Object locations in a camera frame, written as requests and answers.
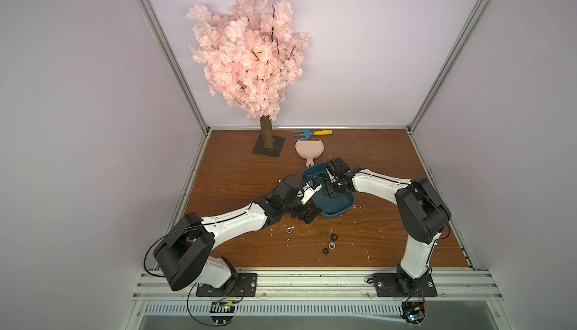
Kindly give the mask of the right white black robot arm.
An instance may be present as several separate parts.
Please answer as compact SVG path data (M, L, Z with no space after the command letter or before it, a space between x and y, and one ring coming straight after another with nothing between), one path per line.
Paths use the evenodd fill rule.
M397 285L405 294L425 286L432 253L452 218L432 183L427 178L393 178L358 166L351 169L339 157L326 163L326 172L331 197L366 193L398 207L408 238L397 269Z

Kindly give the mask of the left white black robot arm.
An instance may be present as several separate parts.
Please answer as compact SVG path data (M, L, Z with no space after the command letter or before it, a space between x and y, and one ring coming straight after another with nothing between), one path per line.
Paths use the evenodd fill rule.
M211 286L219 294L237 289L239 274L225 258L211 256L214 249L244 235L278 223L287 214L295 214L310 223L318 211L310 204L322 191L317 180L284 178L276 188L249 205L212 217L184 215L153 249L162 275L174 292L192 284Z

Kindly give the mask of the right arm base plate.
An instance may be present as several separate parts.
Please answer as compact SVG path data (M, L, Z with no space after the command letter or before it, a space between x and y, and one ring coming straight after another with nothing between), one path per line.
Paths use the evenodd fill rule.
M366 282L377 292L378 297L437 297L438 292L431 277L427 272L413 279L406 274L376 273L369 277Z

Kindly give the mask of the teal plastic storage box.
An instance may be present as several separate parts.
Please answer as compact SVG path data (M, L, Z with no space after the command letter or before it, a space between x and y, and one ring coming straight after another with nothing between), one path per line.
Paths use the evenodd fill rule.
M327 182L330 181L330 178L324 163L303 170L301 179L303 182L314 180L322 185L322 189L313 195L312 202L325 219L332 220L345 214L356 203L356 198L352 193L334 198L329 196Z

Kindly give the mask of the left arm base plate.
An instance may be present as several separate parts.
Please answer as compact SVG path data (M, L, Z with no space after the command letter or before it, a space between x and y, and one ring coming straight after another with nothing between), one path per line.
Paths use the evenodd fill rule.
M195 292L198 298L255 297L258 284L258 274L241 272L232 277L219 288L200 284Z

